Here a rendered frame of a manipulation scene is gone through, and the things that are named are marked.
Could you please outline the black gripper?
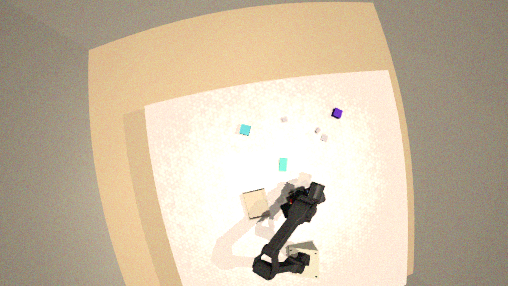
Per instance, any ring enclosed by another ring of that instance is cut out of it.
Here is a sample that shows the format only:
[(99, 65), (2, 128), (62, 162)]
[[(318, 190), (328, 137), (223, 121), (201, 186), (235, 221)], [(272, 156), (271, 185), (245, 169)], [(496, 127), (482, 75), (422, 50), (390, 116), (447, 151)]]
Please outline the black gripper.
[[(321, 196), (321, 199), (320, 199), (320, 202), (318, 202), (318, 204), (323, 203), (325, 200), (326, 200), (325, 199), (325, 194), (323, 192), (322, 196)], [(288, 217), (288, 209), (290, 208), (289, 202), (282, 204), (280, 207), (281, 207), (283, 216), (287, 219), (287, 217)]]

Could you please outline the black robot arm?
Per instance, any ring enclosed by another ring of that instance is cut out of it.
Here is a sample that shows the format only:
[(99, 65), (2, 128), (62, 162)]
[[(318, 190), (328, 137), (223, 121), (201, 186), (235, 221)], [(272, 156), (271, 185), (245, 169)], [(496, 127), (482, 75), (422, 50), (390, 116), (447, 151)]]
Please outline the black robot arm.
[[(261, 253), (254, 258), (252, 272), (265, 280), (272, 280), (276, 274), (299, 273), (302, 274), (305, 266), (309, 266), (310, 254), (298, 252), (298, 256), (288, 256), (284, 262), (279, 262), (279, 253), (288, 241), (294, 230), (301, 224), (310, 223), (317, 213), (317, 204), (320, 202), (325, 185), (311, 181), (307, 194), (304, 186), (291, 189), (289, 200), (293, 200), (288, 209), (288, 217), (269, 243), (264, 245)], [(299, 254), (300, 253), (300, 254)], [(271, 262), (261, 260), (262, 255), (272, 258)]]

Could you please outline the purple rectangular block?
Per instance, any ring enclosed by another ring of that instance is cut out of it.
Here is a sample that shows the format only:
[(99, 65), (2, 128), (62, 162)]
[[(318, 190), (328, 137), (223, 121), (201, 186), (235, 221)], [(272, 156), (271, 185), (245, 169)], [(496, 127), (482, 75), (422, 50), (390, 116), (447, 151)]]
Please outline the purple rectangular block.
[(341, 116), (342, 116), (342, 110), (338, 109), (338, 108), (334, 108), (332, 109), (332, 114), (331, 114), (331, 117), (334, 117), (335, 119), (340, 119)]

